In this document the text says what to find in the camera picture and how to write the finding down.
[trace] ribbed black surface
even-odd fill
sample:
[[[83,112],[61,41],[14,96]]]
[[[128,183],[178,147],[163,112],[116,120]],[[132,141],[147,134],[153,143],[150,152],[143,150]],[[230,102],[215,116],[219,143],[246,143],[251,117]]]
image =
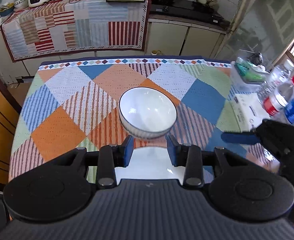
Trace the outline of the ribbed black surface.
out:
[[[85,210],[67,220],[46,225],[14,220],[0,239],[291,240],[294,227],[285,219],[265,224],[231,220],[178,180],[123,179],[114,189],[98,191]]]

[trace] tablecloth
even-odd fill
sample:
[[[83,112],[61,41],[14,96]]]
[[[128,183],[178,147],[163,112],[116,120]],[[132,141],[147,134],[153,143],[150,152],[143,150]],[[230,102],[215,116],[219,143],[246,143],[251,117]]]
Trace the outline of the tablecloth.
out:
[[[230,64],[202,58],[83,58],[45,62],[39,67],[22,107],[12,145],[9,180],[77,147],[88,151],[121,144],[128,133],[118,102],[128,89],[154,88],[177,108],[169,133],[179,143],[212,151],[222,146],[269,168],[260,144],[242,146],[221,140],[239,131],[230,100],[236,91]],[[165,137],[135,138],[134,146],[166,147]]]
[[[14,13],[2,26],[12,61],[103,49],[144,50],[148,0],[55,0]]]

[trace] black stovetop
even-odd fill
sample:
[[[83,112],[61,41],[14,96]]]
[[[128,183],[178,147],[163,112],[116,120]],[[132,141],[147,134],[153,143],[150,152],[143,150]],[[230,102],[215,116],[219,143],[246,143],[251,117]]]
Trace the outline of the black stovetop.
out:
[[[151,13],[198,20],[226,28],[230,22],[226,21],[213,8],[187,0],[159,1],[151,0]]]

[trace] bowl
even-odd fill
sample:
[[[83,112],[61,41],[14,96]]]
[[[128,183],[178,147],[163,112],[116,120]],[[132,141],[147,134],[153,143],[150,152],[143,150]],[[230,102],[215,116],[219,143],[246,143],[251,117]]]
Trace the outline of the bowl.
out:
[[[177,119],[173,102],[158,90],[136,87],[119,100],[119,117],[133,136],[152,139],[166,134]]]

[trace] bowl rim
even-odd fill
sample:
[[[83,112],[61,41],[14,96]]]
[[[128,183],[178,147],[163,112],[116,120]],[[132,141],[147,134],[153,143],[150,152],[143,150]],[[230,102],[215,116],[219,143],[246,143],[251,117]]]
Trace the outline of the bowl rim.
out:
[[[177,121],[178,112],[177,112],[177,108],[176,108],[174,102],[173,102],[169,97],[167,97],[167,98],[168,98],[169,101],[173,104],[173,106],[174,106],[174,108],[175,108],[175,111],[176,111],[176,118],[175,118],[175,121],[173,122],[173,124],[172,124],[169,128],[167,128],[167,129],[164,129],[164,130],[161,130],[161,131],[157,131],[157,132],[145,131],[145,130],[142,130],[142,129],[140,129],[140,128],[134,126],[133,124],[131,124],[131,123],[130,123],[130,122],[124,117],[124,115],[123,115],[122,112],[121,112],[121,108],[120,108],[120,101],[121,101],[121,98],[122,98],[122,96],[123,96],[127,91],[129,91],[129,90],[131,90],[131,89],[135,89],[135,88],[148,88],[148,89],[151,89],[151,90],[156,90],[157,92],[159,92],[159,93],[163,94],[165,97],[167,97],[164,93],[162,93],[162,92],[160,92],[159,90],[154,89],[154,88],[149,88],[149,87],[134,87],[134,88],[130,88],[130,89],[126,90],[126,91],[121,95],[121,97],[120,97],[120,99],[119,99],[119,114],[122,115],[122,117],[125,119],[125,121],[126,121],[128,124],[130,124],[132,127],[136,128],[137,130],[139,130],[139,131],[141,131],[141,132],[146,132],[146,133],[162,133],[162,132],[165,132],[165,131],[167,131],[167,130],[170,130],[170,129],[174,126],[174,124],[176,123],[176,121]]]

